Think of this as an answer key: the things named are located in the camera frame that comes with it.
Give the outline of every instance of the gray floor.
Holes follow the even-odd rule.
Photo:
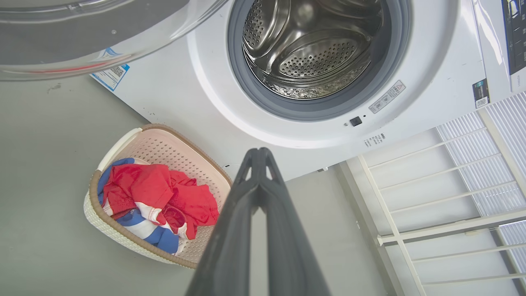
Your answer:
[[[98,162],[124,133],[145,123],[88,76],[0,83],[2,295],[184,294],[192,270],[127,250],[83,213]],[[333,174],[288,182],[312,248],[334,295],[385,295]],[[256,215],[256,227],[264,229],[264,218]],[[253,238],[255,248],[260,238]],[[252,283],[254,294],[265,294],[263,281]]]

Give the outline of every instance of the clothes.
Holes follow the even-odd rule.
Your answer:
[[[104,171],[101,175],[97,184],[97,194],[99,203],[103,205],[104,199],[104,186],[108,182],[111,168],[113,166],[134,163],[135,160],[132,158],[122,159],[114,162],[111,166]],[[122,216],[116,221],[124,226],[131,233],[135,234],[139,238],[147,241],[148,243],[158,247],[159,249],[166,251],[170,254],[177,252],[179,247],[179,236],[174,234],[171,229],[162,228],[161,226],[153,224],[152,221],[146,220],[141,216],[139,209],[132,209],[126,215]]]
[[[132,209],[154,225],[194,239],[197,226],[215,225],[219,212],[207,185],[170,171],[166,165],[125,163],[110,168],[103,209],[118,220]]]

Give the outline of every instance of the washing machine drum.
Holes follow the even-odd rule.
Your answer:
[[[236,78],[280,117],[326,120],[366,101],[396,68],[409,5],[382,0],[237,0],[228,30]]]

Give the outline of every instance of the laundry basket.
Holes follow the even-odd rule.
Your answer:
[[[184,172],[207,184],[219,212],[232,185],[228,175],[205,153],[173,129],[161,124],[148,124],[124,135],[102,159],[93,174],[84,200],[88,221],[114,241],[157,261],[196,268],[214,226],[199,226],[194,240],[180,240],[176,255],[169,254],[140,239],[107,215],[99,204],[97,184],[102,172],[115,160],[133,157],[149,164],[166,164],[170,170]]]

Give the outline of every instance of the black button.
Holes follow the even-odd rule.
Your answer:
[[[526,53],[520,53],[515,56],[515,67],[522,67],[526,64]]]
[[[516,28],[521,27],[522,25],[522,16],[521,14],[517,13],[515,15],[511,16],[511,27],[515,30]]]
[[[513,51],[517,54],[526,51],[526,40],[521,40],[513,45]]]
[[[513,43],[526,40],[526,28],[518,28],[513,31]]]
[[[357,126],[358,124],[361,124],[361,118],[359,116],[353,118],[350,120],[352,126]]]

